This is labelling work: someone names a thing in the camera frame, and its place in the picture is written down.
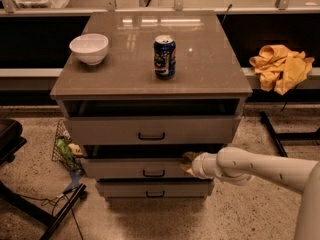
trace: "speckled floor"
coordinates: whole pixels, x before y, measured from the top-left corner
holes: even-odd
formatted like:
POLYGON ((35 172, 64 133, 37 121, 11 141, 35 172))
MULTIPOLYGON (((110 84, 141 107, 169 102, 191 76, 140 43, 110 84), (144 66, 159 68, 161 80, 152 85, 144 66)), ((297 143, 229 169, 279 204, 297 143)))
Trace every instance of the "speckled floor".
MULTIPOLYGON (((267 155, 277 150, 260 122, 265 111, 277 131, 315 131, 320 127, 319 105, 246 105, 233 142, 235 147, 267 155)), ((19 194, 53 199, 71 179, 59 163, 52 161, 57 123, 56 107, 0 108, 0 118, 22 123, 27 144, 16 159, 0 167, 0 180, 19 194)), ((286 146, 290 157, 320 159, 316 143, 286 146)), ((301 196, 256 178, 245 187, 215 181, 206 200, 135 199, 105 201, 95 180, 83 177, 87 199, 79 200, 73 211, 86 240, 106 239, 293 239, 301 196)), ((30 200, 47 212, 52 206, 30 200)), ((59 203, 54 212, 59 210, 59 203)), ((39 239, 46 227, 17 208, 0 200, 0 239, 39 239)), ((81 239, 71 213, 63 220, 52 239, 81 239)))

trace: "blue can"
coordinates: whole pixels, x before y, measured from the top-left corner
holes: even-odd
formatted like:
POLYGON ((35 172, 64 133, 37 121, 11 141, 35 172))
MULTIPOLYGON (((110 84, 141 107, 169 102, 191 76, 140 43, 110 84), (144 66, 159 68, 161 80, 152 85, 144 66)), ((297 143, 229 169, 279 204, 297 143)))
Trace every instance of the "blue can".
POLYGON ((158 78, 169 79, 176 68, 176 43, 169 35, 157 36, 154 42, 154 69, 158 78))

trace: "wire basket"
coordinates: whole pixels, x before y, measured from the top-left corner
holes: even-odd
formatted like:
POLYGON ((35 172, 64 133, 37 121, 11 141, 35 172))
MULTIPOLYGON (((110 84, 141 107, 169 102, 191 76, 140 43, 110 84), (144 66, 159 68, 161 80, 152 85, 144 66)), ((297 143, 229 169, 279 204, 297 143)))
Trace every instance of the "wire basket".
POLYGON ((59 151, 57 147, 57 140, 59 138, 64 138, 67 143, 72 143, 72 139, 63 124, 63 120, 58 121, 56 135, 54 138, 52 161, 61 163, 68 171, 76 171, 82 169, 80 159, 74 158, 72 161, 65 158, 63 154, 59 151))

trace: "orange cloth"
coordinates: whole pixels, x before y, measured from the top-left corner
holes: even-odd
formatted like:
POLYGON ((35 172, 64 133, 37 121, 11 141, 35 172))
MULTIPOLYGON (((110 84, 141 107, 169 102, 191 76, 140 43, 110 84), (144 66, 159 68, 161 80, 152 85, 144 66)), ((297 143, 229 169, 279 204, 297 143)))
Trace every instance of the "orange cloth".
POLYGON ((262 90, 274 89, 283 95, 307 78, 314 58, 306 58, 305 52, 294 52, 284 45, 266 45, 249 62, 255 74, 260 74, 262 90))

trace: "cabinet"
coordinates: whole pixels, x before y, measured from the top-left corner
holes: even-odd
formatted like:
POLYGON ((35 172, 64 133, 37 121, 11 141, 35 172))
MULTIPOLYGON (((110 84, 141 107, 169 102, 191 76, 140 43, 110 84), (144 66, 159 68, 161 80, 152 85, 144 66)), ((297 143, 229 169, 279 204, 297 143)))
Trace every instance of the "cabinet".
POLYGON ((201 197, 214 182, 185 173, 187 151, 232 141, 251 88, 212 11, 93 13, 84 33, 109 38, 104 61, 69 57, 51 92, 85 154, 83 167, 110 198, 201 197), (176 41, 176 74, 160 80, 153 42, 176 41))

